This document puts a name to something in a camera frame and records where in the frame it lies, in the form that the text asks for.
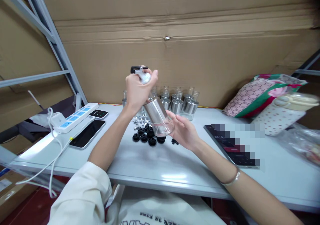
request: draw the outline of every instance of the smartphone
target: smartphone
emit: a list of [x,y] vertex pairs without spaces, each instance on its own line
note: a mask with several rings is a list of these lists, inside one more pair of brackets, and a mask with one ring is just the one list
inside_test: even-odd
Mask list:
[[105,121],[93,120],[78,136],[76,136],[70,142],[70,146],[78,149],[85,149],[105,124]]
[[240,168],[258,168],[260,159],[250,158],[250,152],[240,151],[234,139],[224,137],[211,125],[205,125],[204,128],[230,162]]

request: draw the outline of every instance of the power strip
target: power strip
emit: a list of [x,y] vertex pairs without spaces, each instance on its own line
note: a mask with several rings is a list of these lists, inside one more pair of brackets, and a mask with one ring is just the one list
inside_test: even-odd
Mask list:
[[53,129],[56,132],[68,133],[98,107],[99,105],[97,103],[88,103],[83,108],[80,108],[78,111],[67,117],[65,123],[61,124],[59,127],[53,127]]

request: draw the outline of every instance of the patterned bag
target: patterned bag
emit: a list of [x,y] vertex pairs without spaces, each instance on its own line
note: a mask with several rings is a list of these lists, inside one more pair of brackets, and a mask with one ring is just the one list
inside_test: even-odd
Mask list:
[[260,74],[244,85],[222,111],[230,117],[254,117],[273,99],[307,84],[285,74]]

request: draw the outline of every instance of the bottle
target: bottle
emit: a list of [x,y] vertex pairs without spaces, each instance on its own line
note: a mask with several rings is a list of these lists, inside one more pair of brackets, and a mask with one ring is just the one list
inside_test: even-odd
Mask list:
[[148,99],[143,108],[150,118],[155,136],[165,137],[174,131],[175,126],[167,115],[159,97]]
[[[142,72],[142,69],[147,69],[147,67],[131,67],[131,73],[138,74],[141,83],[144,82],[143,84],[146,84],[150,81],[151,75]],[[165,137],[174,131],[175,126],[164,109],[160,98],[157,96],[154,97],[152,92],[150,92],[149,99],[143,105],[143,109],[150,118],[154,135],[157,137]]]
[[171,100],[169,99],[169,92],[166,91],[163,94],[163,98],[161,98],[161,103],[162,103],[165,110],[169,110],[169,106],[171,103]]
[[176,98],[172,100],[171,112],[173,112],[174,114],[180,114],[182,111],[183,101],[181,100],[181,98],[182,98],[182,92],[179,91],[176,94]]
[[182,108],[185,107],[186,103],[187,103],[187,100],[189,98],[192,98],[192,94],[193,94],[193,90],[194,90],[194,87],[189,87],[189,91],[187,94],[183,95],[183,105],[182,105]]
[[124,98],[122,99],[122,106],[125,107],[125,105],[127,105],[127,90],[123,90],[123,96]]
[[292,93],[279,96],[272,101],[251,123],[261,123],[265,134],[275,136],[319,105],[317,96]]
[[151,93],[152,93],[153,97],[158,97],[158,96],[159,96],[159,94],[158,94],[158,92],[157,92],[157,89],[158,89],[157,86],[154,86],[154,87],[152,88]]
[[186,101],[186,105],[183,109],[183,113],[181,116],[187,118],[189,121],[193,120],[194,114],[199,106],[199,102],[197,101],[199,97],[199,92],[194,91],[193,92],[193,98],[189,98]]
[[160,94],[160,98],[163,98],[164,97],[164,94],[168,92],[169,93],[169,87],[168,86],[163,86],[163,91],[162,93]]
[[181,91],[181,87],[176,87],[174,94],[171,95],[170,111],[172,107],[172,100],[177,98],[177,93]]

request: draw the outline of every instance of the silver bangle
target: silver bangle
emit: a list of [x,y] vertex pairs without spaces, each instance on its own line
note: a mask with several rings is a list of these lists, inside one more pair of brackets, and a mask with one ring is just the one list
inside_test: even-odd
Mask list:
[[230,186],[230,185],[232,185],[232,184],[234,184],[238,179],[239,179],[239,176],[240,176],[240,169],[239,169],[239,167],[238,166],[236,166],[237,167],[237,175],[236,175],[236,177],[231,181],[231,182],[229,182],[229,183],[222,183],[222,182],[220,182],[223,186]]

